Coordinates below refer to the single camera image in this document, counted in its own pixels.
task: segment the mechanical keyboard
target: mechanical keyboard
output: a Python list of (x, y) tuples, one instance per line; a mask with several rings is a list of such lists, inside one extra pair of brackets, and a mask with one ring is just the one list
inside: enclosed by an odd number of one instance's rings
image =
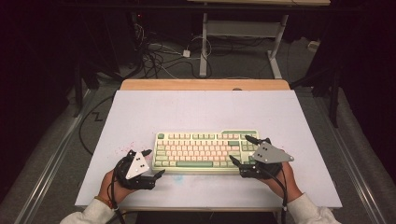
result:
[(243, 164), (254, 164), (257, 146), (245, 135), (259, 138), (254, 130), (219, 133), (157, 133), (152, 170), (177, 174), (239, 174), (230, 155)]

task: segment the person's left hand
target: person's left hand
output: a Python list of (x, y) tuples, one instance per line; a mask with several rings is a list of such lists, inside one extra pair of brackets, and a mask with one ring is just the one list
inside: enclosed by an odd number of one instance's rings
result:
[[(111, 170), (105, 174), (105, 177), (102, 180), (102, 185), (99, 190), (98, 196), (105, 200), (110, 200), (108, 198), (108, 195), (111, 196), (111, 188), (109, 188), (108, 186), (111, 183), (111, 178), (113, 176), (113, 172), (114, 172), (114, 170)], [(126, 198), (126, 196), (128, 196), (129, 194), (131, 194), (135, 191), (137, 191), (137, 189), (123, 188), (118, 181), (116, 181), (114, 183), (114, 197), (115, 197), (116, 203), (121, 203)]]

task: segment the table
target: table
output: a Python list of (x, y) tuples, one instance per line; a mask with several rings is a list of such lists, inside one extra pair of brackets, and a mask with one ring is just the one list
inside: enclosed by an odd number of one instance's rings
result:
[[(328, 6), (330, 0), (190, 0), (193, 2), (229, 3), (229, 4), (252, 4), (252, 5), (282, 5), (282, 6)], [(289, 15), (283, 15), (280, 22), (259, 21), (211, 21), (204, 13), (202, 31), (202, 50), (200, 61), (200, 77), (206, 77), (207, 67), (207, 36), (208, 35), (231, 35), (252, 37), (274, 37), (275, 44), (272, 50), (267, 51), (269, 64), (271, 65), (274, 78), (282, 78), (276, 62), (276, 53), (282, 40), (283, 32)]]
[[(197, 91), (199, 86), (205, 89)], [(232, 91), (234, 88), (243, 91)], [(103, 174), (130, 149), (151, 148), (160, 130), (242, 127), (258, 130), (261, 137), (270, 137), (275, 146), (294, 156), (296, 180), (316, 205), (342, 206), (294, 91), (278, 79), (125, 80), (114, 98), (76, 206), (87, 206)], [(279, 211), (281, 200), (263, 183), (239, 175), (165, 173), (153, 190), (135, 192), (120, 207), (136, 211), (268, 212)]]

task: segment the blue stain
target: blue stain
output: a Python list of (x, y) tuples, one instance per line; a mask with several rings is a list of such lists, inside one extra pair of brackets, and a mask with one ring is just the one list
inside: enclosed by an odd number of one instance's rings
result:
[(174, 180), (177, 184), (183, 183), (183, 175), (174, 175)]

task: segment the dark background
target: dark background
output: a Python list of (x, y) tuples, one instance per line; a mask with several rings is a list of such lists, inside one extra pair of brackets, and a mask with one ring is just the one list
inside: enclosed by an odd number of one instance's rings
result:
[[(328, 23), (318, 15), (290, 16), (284, 39), (289, 42), (301, 36), (311, 40), (322, 39), (308, 76), (342, 58), (338, 64), (341, 87), (375, 153), (395, 180), (389, 154), (396, 143), (393, 137), (396, 133), (396, 95), (393, 90), (396, 31), (392, 26), (396, 21), (396, 7), (390, 0), (332, 1), (332, 4), (341, 6), (363, 3), (367, 4), (363, 19), (336, 17)], [(136, 55), (125, 55), (122, 48), (110, 47), (111, 33), (117, 31), (125, 33), (122, 43), (126, 49), (134, 47), (128, 37), (128, 24), (122, 17), (92, 13), (83, 20), (76, 11), (58, 10), (50, 0), (3, 2), (0, 10), (2, 200), (41, 136), (68, 106), (66, 95), (74, 85), (78, 60), (88, 59), (98, 65), (83, 70), (85, 77), (102, 68), (118, 72), (121, 63), (133, 62)], [(159, 31), (160, 27), (180, 24), (178, 27), (183, 27), (178, 29), (180, 32), (174, 29), (172, 34), (164, 35), (186, 41), (201, 29), (196, 27), (202, 17), (188, 14), (182, 17), (185, 20), (167, 12), (147, 13), (142, 22)], [(114, 20), (120, 20), (119, 27), (111, 25)], [(353, 33), (361, 20), (361, 27)], [(105, 32), (104, 25), (110, 27), (109, 33)], [(322, 80), (327, 79), (321, 77), (309, 84), (322, 85)]]

